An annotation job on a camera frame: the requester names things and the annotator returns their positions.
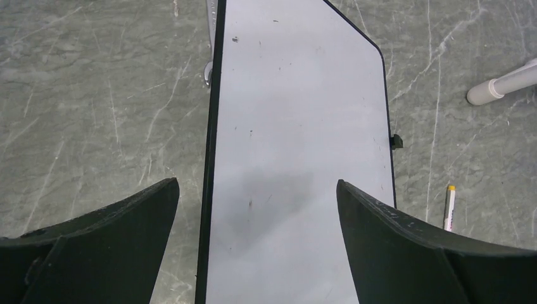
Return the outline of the white whiteboard black frame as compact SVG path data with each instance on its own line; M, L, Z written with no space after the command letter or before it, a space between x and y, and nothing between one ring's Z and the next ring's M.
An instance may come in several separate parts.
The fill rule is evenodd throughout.
M336 198L395 203L384 58L329 1L219 1L196 303L357 303Z

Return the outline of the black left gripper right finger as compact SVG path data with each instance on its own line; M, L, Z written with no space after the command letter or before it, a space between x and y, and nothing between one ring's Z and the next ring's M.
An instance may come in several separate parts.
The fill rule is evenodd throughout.
M340 180L336 196L360 303L535 303L536 252L428 224Z

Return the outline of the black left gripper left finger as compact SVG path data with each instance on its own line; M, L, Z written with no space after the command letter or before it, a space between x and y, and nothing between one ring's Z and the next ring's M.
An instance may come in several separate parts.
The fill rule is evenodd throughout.
M163 179L79 217L1 239L2 303L149 303L179 202Z

